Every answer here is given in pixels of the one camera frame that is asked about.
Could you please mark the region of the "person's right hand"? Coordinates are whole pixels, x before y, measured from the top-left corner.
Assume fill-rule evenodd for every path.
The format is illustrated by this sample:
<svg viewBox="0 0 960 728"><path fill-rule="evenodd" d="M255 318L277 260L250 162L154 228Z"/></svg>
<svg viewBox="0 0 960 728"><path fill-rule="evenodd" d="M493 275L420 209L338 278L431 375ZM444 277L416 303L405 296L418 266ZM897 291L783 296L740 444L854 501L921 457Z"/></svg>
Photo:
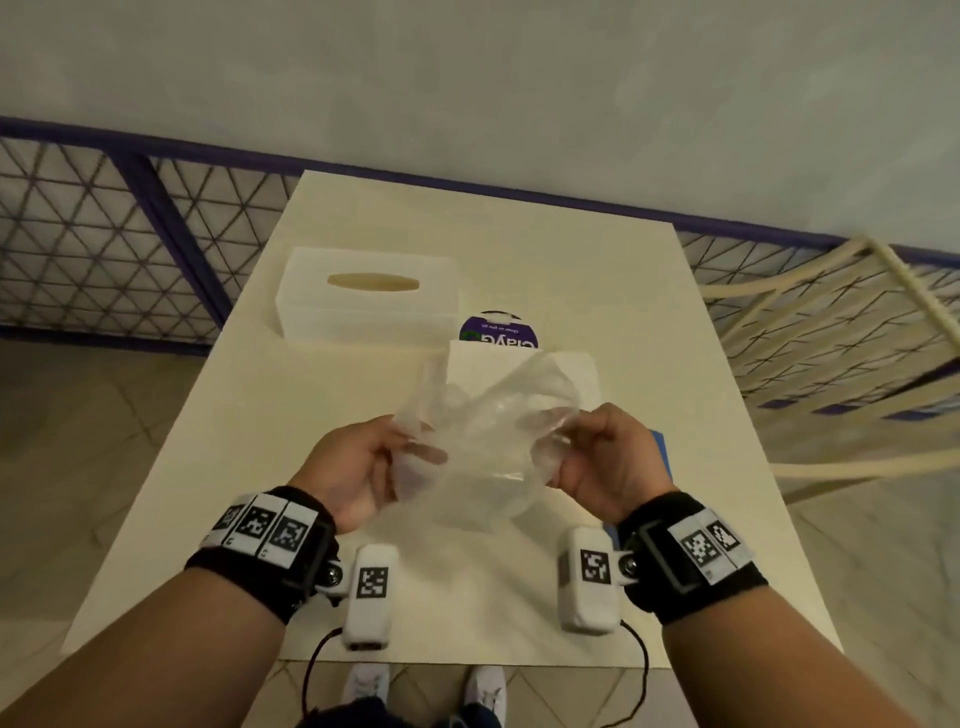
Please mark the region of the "person's right hand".
<svg viewBox="0 0 960 728"><path fill-rule="evenodd" d="M611 526L622 524L642 505L678 491L650 429L626 411L623 444L593 449L570 444L546 485Z"/></svg>

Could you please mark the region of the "person's left hand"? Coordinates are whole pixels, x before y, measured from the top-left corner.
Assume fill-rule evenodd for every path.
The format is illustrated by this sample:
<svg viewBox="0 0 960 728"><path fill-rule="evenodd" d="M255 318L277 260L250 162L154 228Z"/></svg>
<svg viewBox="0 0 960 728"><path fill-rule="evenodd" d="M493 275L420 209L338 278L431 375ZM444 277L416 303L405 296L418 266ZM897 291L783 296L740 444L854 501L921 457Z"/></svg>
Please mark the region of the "person's left hand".
<svg viewBox="0 0 960 728"><path fill-rule="evenodd" d="M324 434L289 481L324 507L339 535L362 528L399 501L392 474L397 455L413 455L433 465L448 460L445 451L423 443L400 451L350 452L339 442L344 427Z"/></svg>

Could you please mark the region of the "clear plastic bag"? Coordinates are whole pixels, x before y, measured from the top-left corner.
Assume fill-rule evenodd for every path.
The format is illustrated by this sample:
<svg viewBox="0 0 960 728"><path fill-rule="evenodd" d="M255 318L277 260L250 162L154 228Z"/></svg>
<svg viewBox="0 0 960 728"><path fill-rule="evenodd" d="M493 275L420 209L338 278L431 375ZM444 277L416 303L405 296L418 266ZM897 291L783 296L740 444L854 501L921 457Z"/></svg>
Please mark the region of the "clear plastic bag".
<svg viewBox="0 0 960 728"><path fill-rule="evenodd" d="M563 429L600 394L589 354L450 341L393 417L409 438L391 466L398 500L465 530L521 515L570 450Z"/></svg>

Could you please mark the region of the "person's right forearm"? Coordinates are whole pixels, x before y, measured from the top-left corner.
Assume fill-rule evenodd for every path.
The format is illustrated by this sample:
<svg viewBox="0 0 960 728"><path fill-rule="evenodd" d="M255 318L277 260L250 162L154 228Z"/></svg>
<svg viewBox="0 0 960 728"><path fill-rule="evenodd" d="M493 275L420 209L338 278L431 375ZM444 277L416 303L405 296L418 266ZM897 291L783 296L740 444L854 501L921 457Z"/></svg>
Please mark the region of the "person's right forearm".
<svg viewBox="0 0 960 728"><path fill-rule="evenodd" d="M840 646L773 588L657 618L696 728L960 728L960 645L880 595L841 602Z"/></svg>

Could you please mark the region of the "person's left forearm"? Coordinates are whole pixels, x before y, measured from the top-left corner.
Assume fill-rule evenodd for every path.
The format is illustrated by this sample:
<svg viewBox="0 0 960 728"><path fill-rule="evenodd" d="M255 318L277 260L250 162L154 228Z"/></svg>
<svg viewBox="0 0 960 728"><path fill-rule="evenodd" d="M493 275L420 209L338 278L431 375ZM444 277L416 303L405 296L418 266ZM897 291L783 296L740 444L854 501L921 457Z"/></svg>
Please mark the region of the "person's left forearm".
<svg viewBox="0 0 960 728"><path fill-rule="evenodd" d="M0 728L239 728L285 632L243 588L188 568L0 711Z"/></svg>

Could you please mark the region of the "white paper pack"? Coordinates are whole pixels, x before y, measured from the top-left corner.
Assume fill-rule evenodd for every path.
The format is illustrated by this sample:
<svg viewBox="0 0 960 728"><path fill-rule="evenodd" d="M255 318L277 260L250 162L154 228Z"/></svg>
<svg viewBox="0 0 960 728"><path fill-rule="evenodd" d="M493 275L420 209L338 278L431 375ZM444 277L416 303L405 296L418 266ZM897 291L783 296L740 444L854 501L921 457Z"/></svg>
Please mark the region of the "white paper pack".
<svg viewBox="0 0 960 728"><path fill-rule="evenodd" d="M444 383L438 442L494 458L530 455L578 410L602 402L594 358L573 350L452 342Z"/></svg>

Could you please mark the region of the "white tissue box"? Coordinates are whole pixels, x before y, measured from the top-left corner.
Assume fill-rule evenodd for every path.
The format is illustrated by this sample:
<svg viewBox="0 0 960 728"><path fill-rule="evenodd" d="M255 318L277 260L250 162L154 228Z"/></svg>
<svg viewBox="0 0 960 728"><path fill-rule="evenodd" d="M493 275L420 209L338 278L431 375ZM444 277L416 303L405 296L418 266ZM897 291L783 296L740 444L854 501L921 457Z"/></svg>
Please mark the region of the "white tissue box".
<svg viewBox="0 0 960 728"><path fill-rule="evenodd" d="M289 341L438 348L459 330L459 284L449 258L297 247L275 306Z"/></svg>

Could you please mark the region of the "round purple lid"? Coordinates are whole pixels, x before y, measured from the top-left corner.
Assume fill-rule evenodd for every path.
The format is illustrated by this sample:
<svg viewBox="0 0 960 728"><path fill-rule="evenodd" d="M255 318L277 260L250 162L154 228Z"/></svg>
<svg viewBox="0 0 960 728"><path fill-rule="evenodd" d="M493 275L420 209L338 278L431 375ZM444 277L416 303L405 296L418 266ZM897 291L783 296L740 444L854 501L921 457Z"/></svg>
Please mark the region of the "round purple lid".
<svg viewBox="0 0 960 728"><path fill-rule="evenodd" d="M531 350L540 348L531 325L519 315L501 310L485 310L468 317L460 327L458 340Z"/></svg>

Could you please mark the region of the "black wristband with marker tags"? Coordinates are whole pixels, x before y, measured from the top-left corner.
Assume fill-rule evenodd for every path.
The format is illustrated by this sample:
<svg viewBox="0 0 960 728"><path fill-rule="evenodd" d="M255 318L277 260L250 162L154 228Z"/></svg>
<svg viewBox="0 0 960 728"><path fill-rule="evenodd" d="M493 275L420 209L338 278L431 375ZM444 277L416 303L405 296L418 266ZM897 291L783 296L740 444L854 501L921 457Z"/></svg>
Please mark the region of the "black wristband with marker tags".
<svg viewBox="0 0 960 728"><path fill-rule="evenodd" d="M663 626L769 584L726 520L686 492L640 505L616 532L636 566L626 596Z"/></svg>
<svg viewBox="0 0 960 728"><path fill-rule="evenodd" d="M338 552L330 511L308 492L285 485L237 497L184 569L222 577L289 625Z"/></svg>

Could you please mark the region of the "white shoe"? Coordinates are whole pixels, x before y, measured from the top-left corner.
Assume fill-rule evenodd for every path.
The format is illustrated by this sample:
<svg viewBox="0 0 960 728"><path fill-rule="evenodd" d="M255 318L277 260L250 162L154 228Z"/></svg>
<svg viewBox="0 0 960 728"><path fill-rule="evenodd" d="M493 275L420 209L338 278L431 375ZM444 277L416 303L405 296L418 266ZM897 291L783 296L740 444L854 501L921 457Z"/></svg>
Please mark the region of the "white shoe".
<svg viewBox="0 0 960 728"><path fill-rule="evenodd" d="M505 728L508 685L501 665L475 665L466 677L458 718L464 728Z"/></svg>
<svg viewBox="0 0 960 728"><path fill-rule="evenodd" d="M349 708L385 709L391 678L391 666L388 663L355 662L347 674L341 704Z"/></svg>

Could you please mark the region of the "cream metal rack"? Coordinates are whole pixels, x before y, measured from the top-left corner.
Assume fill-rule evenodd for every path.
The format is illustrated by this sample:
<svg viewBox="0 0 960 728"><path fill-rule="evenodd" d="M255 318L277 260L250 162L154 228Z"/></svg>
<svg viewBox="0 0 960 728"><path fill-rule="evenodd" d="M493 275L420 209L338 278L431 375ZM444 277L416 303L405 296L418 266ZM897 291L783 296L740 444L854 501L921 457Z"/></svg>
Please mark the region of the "cream metal rack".
<svg viewBox="0 0 960 728"><path fill-rule="evenodd" d="M694 271L786 504L960 470L960 263L855 237Z"/></svg>

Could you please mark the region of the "dark trousers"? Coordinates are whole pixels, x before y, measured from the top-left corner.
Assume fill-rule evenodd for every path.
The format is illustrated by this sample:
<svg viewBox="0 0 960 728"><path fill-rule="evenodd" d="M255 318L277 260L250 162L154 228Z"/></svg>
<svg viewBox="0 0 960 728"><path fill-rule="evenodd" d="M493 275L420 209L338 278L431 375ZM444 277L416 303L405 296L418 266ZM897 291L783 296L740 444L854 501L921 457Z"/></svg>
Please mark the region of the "dark trousers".
<svg viewBox="0 0 960 728"><path fill-rule="evenodd" d="M378 697L367 697L325 710L310 710L294 728L417 728L391 712ZM463 705L430 728L503 728L496 714L478 704Z"/></svg>

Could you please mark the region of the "purple metal mesh fence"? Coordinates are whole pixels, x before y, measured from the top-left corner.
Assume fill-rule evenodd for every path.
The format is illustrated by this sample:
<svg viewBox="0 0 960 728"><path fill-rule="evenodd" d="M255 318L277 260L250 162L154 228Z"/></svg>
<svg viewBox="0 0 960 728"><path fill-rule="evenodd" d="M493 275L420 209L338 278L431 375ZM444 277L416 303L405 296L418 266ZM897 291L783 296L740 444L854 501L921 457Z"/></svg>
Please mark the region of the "purple metal mesh fence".
<svg viewBox="0 0 960 728"><path fill-rule="evenodd" d="M664 222L716 283L843 238L0 116L0 339L204 358L306 172Z"/></svg>

